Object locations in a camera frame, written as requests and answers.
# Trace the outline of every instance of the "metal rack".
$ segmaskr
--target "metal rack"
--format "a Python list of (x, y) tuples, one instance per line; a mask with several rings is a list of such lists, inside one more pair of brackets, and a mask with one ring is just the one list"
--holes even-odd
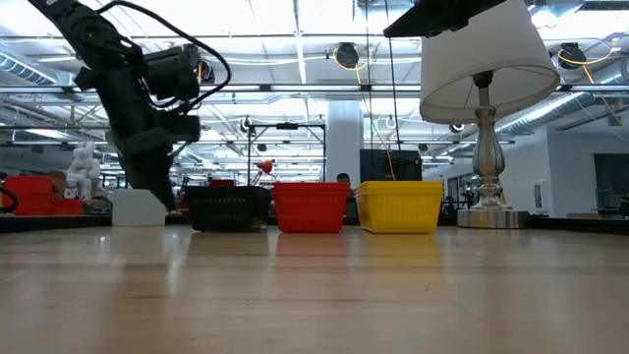
[[(300, 128), (306, 128), (309, 132), (311, 132), (312, 136), (323, 145), (323, 176), (325, 176), (325, 167), (327, 160), (325, 158), (326, 155), (326, 132), (325, 132), (325, 124), (299, 124), (299, 123), (277, 123), (277, 124), (251, 124), (249, 125), (249, 131), (247, 132), (247, 185), (251, 185), (252, 180), (252, 144), (254, 144), (264, 133), (266, 133), (269, 129), (277, 129), (277, 130), (298, 130)], [(251, 130), (261, 128), (261, 132), (259, 132), (255, 137), (252, 137)], [(323, 138), (320, 138), (313, 130), (313, 128), (321, 128), (323, 130)], [(281, 144), (291, 144), (292, 141), (282, 141)]]

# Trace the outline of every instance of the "table lamp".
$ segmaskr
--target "table lamp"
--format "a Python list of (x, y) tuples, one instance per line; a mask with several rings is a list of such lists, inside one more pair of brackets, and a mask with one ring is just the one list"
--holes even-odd
[(524, 1), (507, 0), (462, 29), (425, 38), (422, 53), (424, 120), (479, 127), (473, 164), (481, 176), (480, 201), (459, 211), (459, 226), (523, 227), (528, 213), (512, 210), (500, 198), (504, 155), (495, 119), (540, 102), (559, 84)]

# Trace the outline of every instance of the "black robotic arm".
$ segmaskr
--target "black robotic arm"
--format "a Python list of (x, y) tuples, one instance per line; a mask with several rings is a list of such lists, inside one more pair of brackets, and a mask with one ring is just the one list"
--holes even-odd
[[(128, 183), (150, 190), (168, 209), (175, 208), (168, 177), (174, 155), (179, 152), (172, 152), (173, 144), (199, 140), (199, 117), (188, 112), (229, 83), (231, 71), (225, 60), (210, 47), (133, 3), (112, 1), (94, 11), (77, 0), (29, 1), (59, 29), (86, 64), (75, 82), (80, 89), (95, 89), (100, 96), (109, 116), (110, 140), (118, 150)], [(208, 50), (225, 65), (227, 80), (199, 96), (194, 68), (181, 48), (144, 55), (139, 46), (100, 16), (116, 5), (141, 11)], [(168, 102), (156, 103), (152, 95)], [(180, 103), (176, 108), (161, 109), (176, 103)]]

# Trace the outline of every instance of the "wooden surface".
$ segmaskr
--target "wooden surface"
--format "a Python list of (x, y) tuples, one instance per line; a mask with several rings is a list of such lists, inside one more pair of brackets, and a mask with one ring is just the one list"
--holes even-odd
[(627, 353), (629, 238), (0, 237), (0, 353)]

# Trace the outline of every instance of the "white column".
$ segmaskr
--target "white column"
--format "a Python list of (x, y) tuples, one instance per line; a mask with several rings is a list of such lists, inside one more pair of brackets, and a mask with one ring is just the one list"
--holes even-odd
[(329, 101), (327, 111), (326, 181), (336, 181), (339, 173), (347, 173), (352, 188), (361, 184), (361, 153), (363, 147), (363, 111), (360, 101)]

